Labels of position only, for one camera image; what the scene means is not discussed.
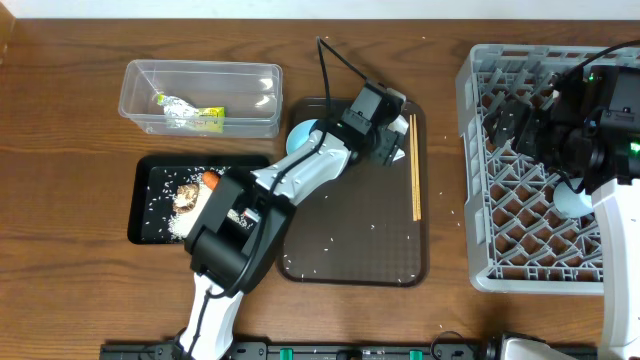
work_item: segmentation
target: light blue plate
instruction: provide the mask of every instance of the light blue plate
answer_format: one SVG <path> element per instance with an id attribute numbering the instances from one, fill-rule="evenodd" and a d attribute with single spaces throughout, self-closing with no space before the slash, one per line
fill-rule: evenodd
<path id="1" fill-rule="evenodd" d="M 287 136 L 287 155 L 291 155 L 294 151 L 298 150 L 302 144 L 307 142 L 311 128 L 316 121 L 318 120 L 305 120 L 291 130 L 289 136 Z"/>

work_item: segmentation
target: table surface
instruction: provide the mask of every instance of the table surface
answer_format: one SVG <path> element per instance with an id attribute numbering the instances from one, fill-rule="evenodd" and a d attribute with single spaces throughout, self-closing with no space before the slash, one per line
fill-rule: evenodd
<path id="1" fill-rule="evenodd" d="M 181 246 L 126 238 L 137 161 L 167 151 L 284 155 L 287 117 L 275 140 L 143 133 L 117 112 L 127 63 L 279 64 L 286 110 L 323 94 L 316 35 L 427 115 L 430 274 L 418 287 L 396 289 L 293 283 L 272 268 L 243 301 L 235 333 L 274 342 L 419 343 L 446 329 L 474 339 L 511 330 L 597 344 L 601 297 L 471 286 L 454 78 L 478 43 L 606 46 L 640 38 L 640 23 L 19 20 L 0 66 L 1 357 L 96 359 L 105 342 L 173 336 L 188 321 L 193 275 Z M 361 81 L 327 58 L 334 96 L 352 97 Z"/>

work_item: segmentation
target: plastic crate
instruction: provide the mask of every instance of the plastic crate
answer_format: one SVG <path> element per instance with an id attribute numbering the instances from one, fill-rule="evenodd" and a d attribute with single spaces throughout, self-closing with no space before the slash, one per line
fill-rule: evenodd
<path id="1" fill-rule="evenodd" d="M 509 144 L 495 148 L 484 116 L 508 94 L 546 108 L 550 81 L 604 48 L 476 45 L 456 77 L 458 132 L 464 138 L 464 207 L 469 275 L 480 291 L 602 294 L 600 234 L 593 216 L 561 219 L 553 204 L 560 179 Z M 640 67 L 640 49 L 591 65 Z"/>

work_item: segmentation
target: black tray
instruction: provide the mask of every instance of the black tray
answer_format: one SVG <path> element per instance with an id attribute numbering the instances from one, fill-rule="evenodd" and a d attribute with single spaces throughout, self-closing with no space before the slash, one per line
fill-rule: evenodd
<path id="1" fill-rule="evenodd" d="M 351 103 L 332 101 L 337 114 Z M 292 127 L 324 113 L 324 98 L 303 99 L 293 109 Z M 407 103 L 403 112 L 407 121 L 410 114 L 417 118 L 422 220 L 412 219 L 407 137 L 405 158 L 390 167 L 363 159 L 300 203 L 285 236 L 283 253 L 276 260 L 287 279 L 411 287 L 427 276 L 427 127 L 417 104 Z"/>
<path id="2" fill-rule="evenodd" d="M 196 172 L 219 171 L 230 166 L 256 170 L 269 166 L 269 161 L 267 158 L 257 155 L 159 154 L 140 159 L 136 168 L 129 213 L 129 227 L 127 229 L 129 241 L 134 244 L 182 243 L 182 240 L 171 239 L 167 220 L 174 214 L 173 200 L 167 198 L 167 194 L 162 191 L 168 189 L 175 193 L 177 187 L 186 184 L 189 176 Z"/>

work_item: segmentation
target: transparent box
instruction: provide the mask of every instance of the transparent box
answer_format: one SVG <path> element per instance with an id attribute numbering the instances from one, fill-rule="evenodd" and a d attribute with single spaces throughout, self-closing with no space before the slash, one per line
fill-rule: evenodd
<path id="1" fill-rule="evenodd" d="M 196 108 L 224 107 L 225 117 L 167 116 L 157 103 L 159 94 Z M 273 64 L 134 60 L 127 66 L 118 111 L 148 134 L 273 138 L 282 113 L 282 69 Z"/>

